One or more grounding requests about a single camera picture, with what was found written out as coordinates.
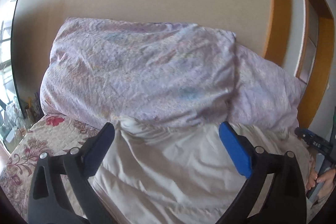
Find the bed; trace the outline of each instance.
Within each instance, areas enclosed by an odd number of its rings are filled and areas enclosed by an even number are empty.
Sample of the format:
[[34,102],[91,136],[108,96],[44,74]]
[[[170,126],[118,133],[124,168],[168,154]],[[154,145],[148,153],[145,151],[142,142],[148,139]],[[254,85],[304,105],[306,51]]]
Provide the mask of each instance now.
[[[0,185],[26,219],[42,152],[66,153],[124,115],[151,126],[242,123],[281,132],[298,125],[305,84],[235,41],[189,23],[68,18],[41,84],[46,115],[10,156]],[[75,203],[66,177],[63,182]]]

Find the folded blanket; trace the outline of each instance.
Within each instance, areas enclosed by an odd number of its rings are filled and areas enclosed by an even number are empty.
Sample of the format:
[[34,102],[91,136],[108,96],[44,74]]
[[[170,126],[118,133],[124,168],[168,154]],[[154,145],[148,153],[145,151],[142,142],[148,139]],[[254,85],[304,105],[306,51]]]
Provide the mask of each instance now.
[[235,34],[187,23],[68,18],[41,84],[45,113],[96,128],[121,115],[184,127],[296,125],[304,86],[235,44]]
[[[270,153],[293,151],[307,182],[310,156],[295,135],[231,125]],[[215,224],[245,180],[223,146],[217,124],[159,128],[123,117],[92,186],[120,224]],[[252,215],[261,209],[271,181],[268,177]]]

